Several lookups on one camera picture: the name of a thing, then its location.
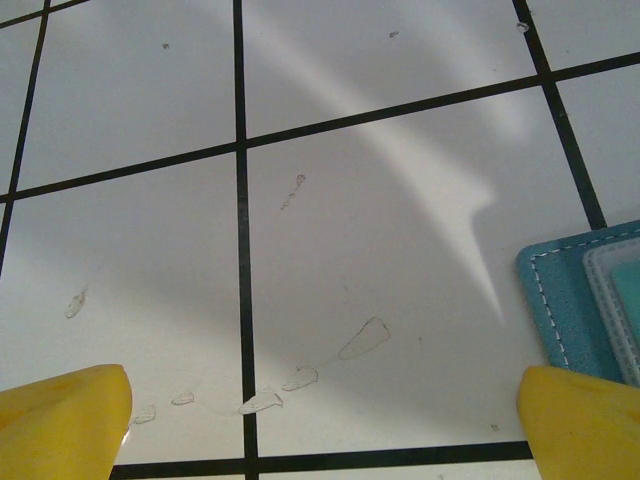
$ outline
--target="white floor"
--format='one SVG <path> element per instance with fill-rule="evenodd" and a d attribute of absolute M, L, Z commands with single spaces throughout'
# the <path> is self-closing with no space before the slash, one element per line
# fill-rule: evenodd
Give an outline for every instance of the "white floor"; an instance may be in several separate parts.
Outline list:
<path fill-rule="evenodd" d="M 535 74 L 509 0 L 243 3 L 249 137 Z M 529 3 L 552 69 L 640 50 L 632 0 Z M 40 6 L 5 0 L 0 22 Z M 0 30 L 0 194 L 39 25 Z M 233 142 L 233 74 L 230 0 L 52 13 L 18 190 Z M 638 66 L 559 84 L 611 225 L 640 217 L 639 85 Z M 235 161 L 17 201 L 0 390 L 120 363 L 135 411 L 154 405 L 156 418 L 132 425 L 118 463 L 242 457 Z M 542 89 L 257 147 L 248 161 L 256 383 L 284 401 L 258 413 L 260 455 L 523 440 L 517 387 L 545 360 L 513 262 L 588 230 Z M 390 339 L 341 360 L 372 317 Z M 318 382 L 281 391 L 301 366 Z M 172 405 L 187 389 L 195 402 Z M 265 478 L 398 473 L 539 478 L 532 461 Z"/>

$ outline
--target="black grout line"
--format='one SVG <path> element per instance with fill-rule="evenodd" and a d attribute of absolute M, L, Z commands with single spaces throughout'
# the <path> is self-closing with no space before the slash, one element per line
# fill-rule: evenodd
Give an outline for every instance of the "black grout line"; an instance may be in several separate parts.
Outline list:
<path fill-rule="evenodd" d="M 242 399 L 256 393 L 253 306 L 251 299 L 251 246 L 249 240 L 249 178 L 247 162 L 247 113 L 244 82 L 244 38 L 242 0 L 233 0 L 233 59 L 236 106 L 236 181 L 238 195 L 238 273 L 240 296 L 240 350 L 242 355 Z M 258 480 L 258 425 L 255 414 L 244 415 L 245 479 Z"/>
<path fill-rule="evenodd" d="M 7 240 L 9 238 L 9 225 L 11 223 L 11 215 L 13 213 L 13 204 L 15 202 L 14 195 L 18 190 L 18 179 L 20 178 L 20 167 L 22 165 L 22 155 L 24 154 L 24 144 L 27 139 L 27 130 L 29 128 L 29 117 L 31 116 L 31 107 L 33 106 L 33 96 L 36 91 L 36 79 L 38 78 L 38 68 L 40 66 L 40 58 L 42 57 L 42 48 L 44 46 L 44 36 L 47 32 L 48 8 L 51 0 L 44 0 L 44 9 L 40 18 L 40 30 L 38 32 L 38 41 L 33 54 L 33 63 L 31 64 L 31 73 L 29 74 L 29 83 L 27 85 L 27 96 L 24 101 L 24 110 L 22 111 L 22 120 L 20 122 L 20 132 L 18 133 L 18 143 L 13 158 L 13 167 L 11 169 L 11 180 L 9 182 L 9 192 L 7 193 L 7 201 L 2 215 L 2 225 L 0 226 L 0 276 L 2 275 L 2 265 L 4 264 L 4 255 L 7 250 Z"/>
<path fill-rule="evenodd" d="M 49 7 L 48 12 L 49 14 L 51 14 L 53 12 L 65 10 L 69 7 L 80 5 L 81 3 L 86 3 L 88 1 L 89 0 L 71 0 L 70 2 L 61 3 L 60 5 L 56 5 L 54 7 Z M 13 25 L 18 25 L 19 23 L 24 23 L 29 20 L 33 20 L 34 18 L 38 18 L 42 16 L 42 12 L 43 10 L 38 10 L 32 13 L 28 13 L 26 15 L 22 15 L 21 17 L 12 18 L 11 20 L 5 20 L 4 22 L 0 23 L 0 30 L 2 30 L 3 28 L 11 27 Z"/>
<path fill-rule="evenodd" d="M 364 452 L 320 453 L 262 457 L 257 459 L 256 477 L 263 473 L 353 470 L 364 468 L 411 467 L 481 462 L 532 460 L 525 441 L 451 445 L 444 447 L 403 448 Z M 111 480 L 171 478 L 187 476 L 218 476 L 242 474 L 246 459 L 196 460 L 137 465 L 116 465 Z"/>
<path fill-rule="evenodd" d="M 249 140 L 247 140 L 247 144 L 249 148 L 270 145 L 272 143 L 284 142 L 285 140 L 293 140 L 295 138 L 329 132 L 331 130 L 338 130 L 340 128 L 353 127 L 355 125 L 361 125 L 363 123 L 385 120 L 388 118 L 399 117 L 411 113 L 424 112 L 425 110 L 432 110 L 434 108 L 455 105 L 457 103 L 468 102 L 470 100 L 491 97 L 493 95 L 501 95 L 503 93 L 524 90 L 526 88 L 531 88 L 538 85 L 540 85 L 540 81 L 535 75 L 531 77 L 518 78 L 516 80 L 495 83 L 493 85 L 473 88 L 471 90 L 464 90 L 462 92 L 449 93 L 447 95 L 428 98 L 426 100 L 418 100 L 402 105 L 395 105 L 393 107 L 358 113 L 355 115 L 350 115 L 348 117 L 342 117 L 334 120 L 327 120 L 325 122 L 305 125 L 303 127 L 296 127 L 281 132 L 268 133 L 266 135 L 260 135 L 258 137 L 250 138 Z"/>
<path fill-rule="evenodd" d="M 586 63 L 576 67 L 563 68 L 551 72 L 551 77 L 556 82 L 563 80 L 572 80 L 574 78 L 593 75 L 596 73 L 608 72 L 618 68 L 631 67 L 640 64 L 640 52 L 621 55 L 619 57 L 607 58 L 597 62 Z"/>
<path fill-rule="evenodd" d="M 0 23 L 0 30 L 2 30 L 3 28 L 11 27 L 13 25 L 18 25 L 19 23 L 28 22 L 29 20 L 33 20 L 34 18 L 38 18 L 40 16 L 42 16 L 42 10 L 38 10 L 33 13 L 27 13 L 26 15 L 12 18 L 11 20 L 5 20 L 4 22 Z"/>
<path fill-rule="evenodd" d="M 260 473 L 283 473 L 531 460 L 532 458 L 529 444 L 523 441 L 265 457 L 259 459 L 258 465 Z"/>
<path fill-rule="evenodd" d="M 616 70 L 618 68 L 630 67 L 637 64 L 640 64 L 640 52 L 609 58 L 606 60 L 599 60 L 597 62 L 586 63 L 575 67 L 564 68 L 555 72 L 551 72 L 551 77 L 554 81 L 571 80 L 573 78 L 594 75 L 597 73 Z M 504 93 L 524 90 L 539 85 L 541 85 L 541 81 L 539 80 L 539 77 L 537 75 L 519 78 L 516 80 L 509 80 L 507 82 L 487 85 L 471 90 L 464 90 L 462 92 L 455 92 L 439 97 L 418 100 L 415 102 L 406 103 L 404 105 L 382 108 L 379 110 L 359 113 L 348 117 L 337 118 L 334 120 L 328 120 L 325 122 L 292 128 L 290 130 L 284 130 L 249 138 L 247 139 L 247 148 L 256 148 L 263 145 L 270 145 L 272 143 L 293 140 L 296 138 L 329 132 L 341 128 L 348 128 L 368 122 L 384 120 L 386 118 L 393 118 L 401 115 L 446 107 L 448 105 L 454 105 L 457 103 L 468 102 L 471 100 L 487 98 L 494 95 L 501 95 Z M 181 163 L 192 162 L 206 157 L 214 157 L 223 153 L 230 153 L 235 150 L 235 143 L 226 143 L 202 150 L 196 150 L 193 152 L 173 155 L 171 157 L 165 157 L 158 160 L 152 160 L 141 164 L 108 170 L 106 172 L 95 173 L 84 177 L 77 177 L 70 180 L 64 180 L 62 182 L 29 188 L 27 190 L 18 191 L 15 195 L 15 198 L 22 199 L 59 192 L 62 190 L 67 190 L 69 188 L 75 188 L 83 185 L 102 182 L 105 180 L 126 177 L 128 175 L 148 172 L 158 168 L 170 167 L 172 165 L 179 165 Z M 0 203 L 4 203 L 6 201 L 8 201 L 8 195 L 0 195 Z"/>
<path fill-rule="evenodd" d="M 71 0 L 70 2 L 61 3 L 60 5 L 56 5 L 49 9 L 49 13 L 59 12 L 60 10 L 65 10 L 69 7 L 75 7 L 76 5 L 80 5 L 82 3 L 87 3 L 89 0 Z"/>
<path fill-rule="evenodd" d="M 81 187 L 84 185 L 91 185 L 93 183 L 101 183 L 107 180 L 113 180 L 116 178 L 128 177 L 138 173 L 151 172 L 160 168 L 172 167 L 174 165 L 180 165 L 182 163 L 190 163 L 196 160 L 202 160 L 204 158 L 217 157 L 225 153 L 231 153 L 236 150 L 236 144 L 223 143 L 216 147 L 203 148 L 201 150 L 194 150 L 192 152 L 181 153 L 179 155 L 172 155 L 170 157 L 159 158 L 157 160 L 151 160 L 143 163 L 136 163 L 126 167 L 115 168 L 113 170 L 107 170 L 105 172 L 93 173 L 91 175 L 85 175 L 84 177 L 77 177 L 71 180 L 64 180 L 62 182 L 51 183 L 43 185 L 41 187 L 32 187 L 25 190 L 16 192 L 15 199 L 22 200 L 24 198 L 36 197 L 39 195 L 45 195 L 47 193 L 60 192 L 62 190 L 68 190 L 70 188 Z"/>
<path fill-rule="evenodd" d="M 187 462 L 139 463 L 114 465 L 110 480 L 134 478 L 204 477 L 213 475 L 242 475 L 244 458 L 224 460 L 194 460 Z"/>
<path fill-rule="evenodd" d="M 589 225 L 592 230 L 606 228 L 607 222 L 604 219 L 604 214 L 602 213 L 602 208 L 600 208 L 600 202 L 593 188 L 591 178 L 589 178 L 589 172 L 582 158 L 582 153 L 580 152 L 576 136 L 573 133 L 569 116 L 564 108 L 558 86 L 551 73 L 551 68 L 549 67 L 547 56 L 542 48 L 542 42 L 536 31 L 536 26 L 533 23 L 533 17 L 527 1 L 513 0 L 513 6 L 518 15 L 518 20 L 528 25 L 528 30 L 524 33 L 527 47 L 529 48 L 533 64 L 540 78 L 540 84 L 542 85 L 544 96 L 549 105 L 549 110 L 551 111 L 553 122 L 558 131 L 558 136 L 560 137 L 562 148 L 567 157 L 569 169 L 573 175 L 573 181 L 578 189 L 578 195 L 580 196 Z"/>

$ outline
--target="blue leather wallet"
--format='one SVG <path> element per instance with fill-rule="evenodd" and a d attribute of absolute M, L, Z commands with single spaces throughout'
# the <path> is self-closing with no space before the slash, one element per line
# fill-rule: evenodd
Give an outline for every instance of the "blue leather wallet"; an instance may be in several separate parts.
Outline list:
<path fill-rule="evenodd" d="M 640 221 L 526 247 L 518 275 L 549 363 L 623 382 L 583 266 L 584 254 L 640 237 Z"/>

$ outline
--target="water spot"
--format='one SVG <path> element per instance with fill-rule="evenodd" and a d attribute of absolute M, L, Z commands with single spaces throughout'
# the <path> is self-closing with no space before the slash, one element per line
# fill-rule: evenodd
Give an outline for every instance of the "water spot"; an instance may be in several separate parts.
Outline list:
<path fill-rule="evenodd" d="M 285 392 L 298 390 L 318 381 L 318 371 L 312 367 L 299 367 L 287 382 L 282 386 Z"/>
<path fill-rule="evenodd" d="M 171 405 L 186 405 L 187 403 L 195 402 L 195 400 L 196 399 L 193 396 L 193 392 L 191 390 L 184 390 L 173 397 L 173 400 L 171 400 Z"/>
<path fill-rule="evenodd" d="M 133 417 L 133 423 L 136 425 L 142 425 L 143 423 L 150 422 L 156 419 L 156 406 L 155 405 L 147 405 L 146 407 L 142 407 L 140 412 Z"/>
<path fill-rule="evenodd" d="M 240 415 L 250 415 L 252 413 L 266 410 L 274 405 L 281 407 L 283 405 L 282 399 L 270 388 L 263 388 L 249 400 L 244 402 L 242 406 L 238 408 L 238 413 Z"/>
<path fill-rule="evenodd" d="M 67 310 L 64 312 L 64 316 L 67 318 L 75 317 L 82 307 L 84 307 L 84 302 L 87 299 L 87 287 L 84 287 L 82 291 L 71 299 L 71 303 L 67 307 Z"/>
<path fill-rule="evenodd" d="M 338 358 L 350 360 L 373 350 L 391 338 L 389 329 L 378 317 L 370 318 L 356 335 L 342 347 Z"/>
<path fill-rule="evenodd" d="M 291 193 L 289 193 L 289 195 L 287 195 L 287 199 L 284 201 L 284 203 L 280 207 L 280 211 L 284 210 L 285 208 L 287 208 L 289 206 L 289 204 L 291 203 L 291 200 L 293 200 L 293 197 L 296 196 L 296 193 L 298 192 L 298 189 L 300 188 L 300 186 L 304 183 L 304 181 L 306 179 L 307 179 L 307 177 L 305 177 L 304 175 L 298 175 L 296 177 L 296 186 L 291 191 Z"/>

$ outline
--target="yellow object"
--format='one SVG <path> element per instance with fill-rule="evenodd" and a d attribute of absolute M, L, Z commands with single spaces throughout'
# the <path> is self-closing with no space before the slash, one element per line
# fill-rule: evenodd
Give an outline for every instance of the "yellow object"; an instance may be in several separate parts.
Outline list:
<path fill-rule="evenodd" d="M 531 367 L 518 410 L 543 480 L 640 479 L 640 389 Z"/>
<path fill-rule="evenodd" d="M 108 479 L 131 416 L 120 365 L 0 392 L 0 479 Z"/>

